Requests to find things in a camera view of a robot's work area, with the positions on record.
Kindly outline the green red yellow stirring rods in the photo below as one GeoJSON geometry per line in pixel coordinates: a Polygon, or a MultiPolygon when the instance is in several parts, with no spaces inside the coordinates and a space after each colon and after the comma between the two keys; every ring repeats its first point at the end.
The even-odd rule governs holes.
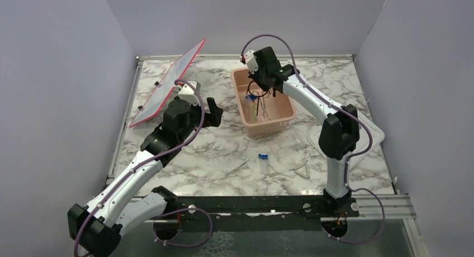
{"type": "Polygon", "coordinates": [[[258,122],[258,114],[257,114],[257,109],[255,107],[255,102],[252,102],[252,123],[257,123],[258,122]]]}

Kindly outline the metal crucible tongs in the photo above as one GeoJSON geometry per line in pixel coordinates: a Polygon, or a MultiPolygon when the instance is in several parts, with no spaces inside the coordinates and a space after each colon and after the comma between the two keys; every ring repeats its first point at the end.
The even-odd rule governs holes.
{"type": "Polygon", "coordinates": [[[268,114],[267,109],[266,109],[265,98],[266,97],[260,97],[259,104],[260,104],[261,110],[262,110],[262,120],[269,121],[270,117],[269,117],[269,114],[268,114]]]}

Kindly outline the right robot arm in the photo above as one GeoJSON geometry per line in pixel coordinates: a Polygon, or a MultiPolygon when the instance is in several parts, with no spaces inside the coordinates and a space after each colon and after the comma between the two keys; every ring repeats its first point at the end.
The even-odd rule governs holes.
{"type": "Polygon", "coordinates": [[[295,65],[282,65],[270,46],[245,52],[241,62],[264,91],[271,89],[292,98],[321,124],[318,144],[328,162],[323,210],[329,216],[338,215],[350,199],[349,156],[360,139],[357,109],[351,104],[343,106],[315,89],[295,65]]]}

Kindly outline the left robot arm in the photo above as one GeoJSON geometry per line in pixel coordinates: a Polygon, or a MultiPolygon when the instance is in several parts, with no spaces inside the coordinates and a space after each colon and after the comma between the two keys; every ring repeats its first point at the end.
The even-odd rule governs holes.
{"type": "Polygon", "coordinates": [[[205,127],[220,126],[223,109],[207,98],[209,112],[203,103],[192,105],[176,98],[164,110],[163,120],[142,143],[125,170],[97,197],[86,205],[73,205],[68,213],[73,254],[84,249],[86,255],[110,256],[122,237],[146,220],[171,217],[176,210],[172,199],[151,193],[132,203],[137,192],[158,174],[205,127]]]}

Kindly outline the pink plastic bin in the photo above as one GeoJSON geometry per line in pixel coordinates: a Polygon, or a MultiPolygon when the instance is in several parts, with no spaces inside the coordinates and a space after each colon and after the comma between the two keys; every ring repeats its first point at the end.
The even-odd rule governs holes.
{"type": "Polygon", "coordinates": [[[230,77],[235,92],[239,115],[247,136],[255,137],[284,131],[289,126],[290,121],[296,118],[297,113],[292,100],[280,92],[276,92],[275,96],[272,91],[263,92],[263,90],[249,78],[249,70],[247,68],[231,71],[230,77]],[[244,96],[247,94],[258,97],[257,123],[252,123],[249,119],[248,105],[244,100],[244,96]],[[259,104],[260,97],[266,97],[265,103],[270,117],[269,121],[262,120],[262,110],[259,104]]]}

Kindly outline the metal tweezers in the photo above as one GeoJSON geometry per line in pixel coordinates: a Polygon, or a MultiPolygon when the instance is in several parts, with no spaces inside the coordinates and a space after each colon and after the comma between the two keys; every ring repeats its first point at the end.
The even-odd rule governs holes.
{"type": "Polygon", "coordinates": [[[219,179],[226,179],[228,177],[231,177],[232,175],[234,175],[236,172],[238,172],[242,167],[246,166],[247,163],[249,162],[249,159],[247,159],[246,161],[244,161],[242,164],[240,164],[239,166],[237,166],[236,168],[234,168],[232,171],[224,174],[222,177],[220,177],[219,179]]]}

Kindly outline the red framed whiteboard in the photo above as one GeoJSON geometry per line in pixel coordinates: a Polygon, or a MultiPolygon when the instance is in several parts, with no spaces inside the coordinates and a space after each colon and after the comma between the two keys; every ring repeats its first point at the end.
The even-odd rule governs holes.
{"type": "Polygon", "coordinates": [[[158,114],[162,109],[171,92],[175,88],[175,81],[181,79],[190,63],[194,60],[198,52],[203,47],[206,39],[202,39],[194,47],[181,55],[171,67],[167,70],[164,77],[159,81],[159,87],[154,89],[148,99],[143,104],[143,110],[139,111],[134,119],[130,122],[129,127],[135,127],[158,114]]]}

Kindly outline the two blue capped vials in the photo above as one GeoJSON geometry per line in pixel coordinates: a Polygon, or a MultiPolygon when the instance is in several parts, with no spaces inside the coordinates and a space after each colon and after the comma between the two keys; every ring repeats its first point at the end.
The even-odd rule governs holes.
{"type": "Polygon", "coordinates": [[[261,172],[262,174],[266,175],[268,173],[269,165],[268,154],[258,154],[258,159],[261,172]]]}

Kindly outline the whiteboard metal leg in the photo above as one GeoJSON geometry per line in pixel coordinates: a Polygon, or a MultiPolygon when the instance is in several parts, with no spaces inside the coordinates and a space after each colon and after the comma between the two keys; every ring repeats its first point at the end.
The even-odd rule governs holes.
{"type": "MultiPolygon", "coordinates": [[[[156,82],[154,83],[154,85],[155,85],[155,89],[157,89],[157,88],[159,87],[159,82],[156,81],[156,82]]],[[[143,106],[138,106],[138,110],[139,110],[139,111],[142,111],[142,110],[143,110],[143,106]]]]}

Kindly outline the white tubing pieces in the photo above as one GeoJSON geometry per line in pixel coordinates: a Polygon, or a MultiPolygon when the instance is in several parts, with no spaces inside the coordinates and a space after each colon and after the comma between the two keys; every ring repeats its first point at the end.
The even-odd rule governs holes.
{"type": "Polygon", "coordinates": [[[311,180],[311,174],[310,174],[310,168],[309,168],[307,163],[299,165],[298,167],[292,169],[292,171],[296,175],[300,176],[301,178],[307,179],[310,182],[312,181],[311,180]]]}

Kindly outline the white plastic lid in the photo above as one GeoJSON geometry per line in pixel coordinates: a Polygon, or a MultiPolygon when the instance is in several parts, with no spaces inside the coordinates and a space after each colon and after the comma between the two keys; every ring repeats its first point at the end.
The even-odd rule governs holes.
{"type": "MultiPolygon", "coordinates": [[[[366,153],[351,158],[349,170],[353,170],[354,167],[365,156],[367,156],[371,151],[373,151],[385,139],[385,133],[378,126],[376,126],[369,118],[367,118],[364,114],[362,114],[361,112],[358,112],[358,118],[368,127],[372,136],[372,146],[366,153]]],[[[321,150],[319,146],[319,136],[321,133],[321,129],[322,127],[318,126],[316,128],[316,131],[309,133],[307,135],[307,140],[319,153],[321,153],[324,157],[326,157],[326,155],[323,154],[323,151],[321,150]]],[[[360,134],[360,139],[357,142],[354,153],[358,153],[360,151],[365,150],[369,144],[368,133],[361,125],[359,125],[359,134],[360,134]]]]}

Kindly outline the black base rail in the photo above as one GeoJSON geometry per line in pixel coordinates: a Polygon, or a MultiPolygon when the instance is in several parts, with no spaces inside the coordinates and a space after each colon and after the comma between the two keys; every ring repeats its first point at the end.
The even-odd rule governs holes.
{"type": "Polygon", "coordinates": [[[154,216],[153,229],[181,232],[321,231],[321,221],[358,217],[350,198],[333,204],[324,196],[180,196],[167,199],[165,212],[154,216]]]}

